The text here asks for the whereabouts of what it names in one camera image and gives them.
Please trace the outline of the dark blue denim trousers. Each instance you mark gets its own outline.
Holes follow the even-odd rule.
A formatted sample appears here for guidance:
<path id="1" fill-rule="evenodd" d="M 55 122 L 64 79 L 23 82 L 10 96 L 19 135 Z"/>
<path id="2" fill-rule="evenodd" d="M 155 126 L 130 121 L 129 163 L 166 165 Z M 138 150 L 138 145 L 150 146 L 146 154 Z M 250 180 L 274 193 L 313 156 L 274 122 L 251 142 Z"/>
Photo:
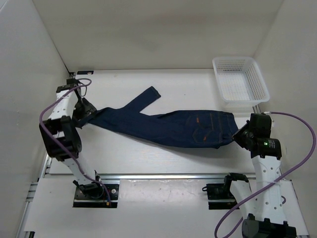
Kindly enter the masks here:
<path id="1" fill-rule="evenodd" d="M 149 87 L 122 108 L 110 107 L 80 122 L 113 132 L 137 137 L 163 146 L 179 148 L 215 148 L 230 144 L 238 131 L 232 113 L 213 110 L 178 110 L 146 115 L 141 111 L 160 98 Z"/>

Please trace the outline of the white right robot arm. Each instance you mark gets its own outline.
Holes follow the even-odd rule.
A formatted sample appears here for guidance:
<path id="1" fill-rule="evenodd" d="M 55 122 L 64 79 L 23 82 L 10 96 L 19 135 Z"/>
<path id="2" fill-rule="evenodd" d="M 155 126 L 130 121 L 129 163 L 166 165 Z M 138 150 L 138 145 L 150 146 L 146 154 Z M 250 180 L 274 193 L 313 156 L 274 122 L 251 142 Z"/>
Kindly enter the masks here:
<path id="1" fill-rule="evenodd" d="M 281 145 L 271 138 L 272 120 L 264 114 L 251 114 L 233 140 L 250 152 L 256 174 L 256 195 L 252 195 L 248 179 L 243 174 L 230 173 L 222 186 L 223 194 L 235 198 L 240 205 L 244 238 L 295 238 L 296 228 L 288 224 L 284 210 L 280 177 Z"/>

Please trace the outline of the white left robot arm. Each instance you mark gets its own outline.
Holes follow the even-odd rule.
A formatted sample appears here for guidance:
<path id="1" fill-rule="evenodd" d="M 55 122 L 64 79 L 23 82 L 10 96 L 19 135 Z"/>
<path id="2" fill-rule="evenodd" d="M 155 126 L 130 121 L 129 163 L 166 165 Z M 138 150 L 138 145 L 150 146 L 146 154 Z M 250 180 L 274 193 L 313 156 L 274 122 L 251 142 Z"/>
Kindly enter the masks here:
<path id="1" fill-rule="evenodd" d="M 97 114 L 97 109 L 85 99 L 81 89 L 87 88 L 83 79 L 71 78 L 56 90 L 56 101 L 48 107 L 52 113 L 47 120 L 40 114 L 39 129 L 47 154 L 66 165 L 76 177 L 74 184 L 86 196 L 102 197 L 105 188 L 98 173 L 91 169 L 81 155 L 82 141 L 78 129 Z"/>

